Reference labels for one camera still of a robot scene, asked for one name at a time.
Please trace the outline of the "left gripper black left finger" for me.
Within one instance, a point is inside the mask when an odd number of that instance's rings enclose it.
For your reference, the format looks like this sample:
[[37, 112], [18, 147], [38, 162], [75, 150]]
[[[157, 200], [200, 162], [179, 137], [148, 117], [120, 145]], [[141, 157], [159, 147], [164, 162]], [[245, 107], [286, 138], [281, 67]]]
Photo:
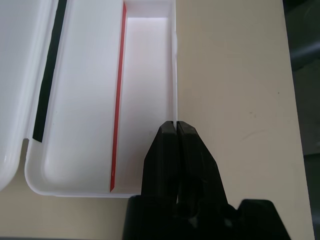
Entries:
[[144, 158], [141, 194], [176, 198], [179, 188], [180, 154], [174, 123], [164, 122]]

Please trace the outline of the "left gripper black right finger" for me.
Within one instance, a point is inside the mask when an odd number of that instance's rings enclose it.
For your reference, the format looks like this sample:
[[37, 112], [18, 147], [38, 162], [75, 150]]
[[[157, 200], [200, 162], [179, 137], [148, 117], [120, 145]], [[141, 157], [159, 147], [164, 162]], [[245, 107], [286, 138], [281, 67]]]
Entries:
[[190, 213], [197, 213], [201, 202], [220, 213], [235, 213], [237, 210], [228, 203], [218, 165], [196, 128], [178, 121], [176, 130], [181, 176], [178, 202]]

